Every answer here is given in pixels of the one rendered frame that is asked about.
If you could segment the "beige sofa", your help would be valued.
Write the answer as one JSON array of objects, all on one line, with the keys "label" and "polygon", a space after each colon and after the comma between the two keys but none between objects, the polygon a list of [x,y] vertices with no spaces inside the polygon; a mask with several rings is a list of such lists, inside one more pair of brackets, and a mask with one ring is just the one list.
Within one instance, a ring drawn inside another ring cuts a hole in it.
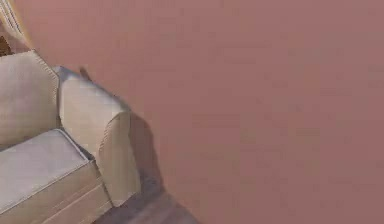
[{"label": "beige sofa", "polygon": [[34,51],[0,57],[0,224],[93,224],[141,189],[131,111]]}]

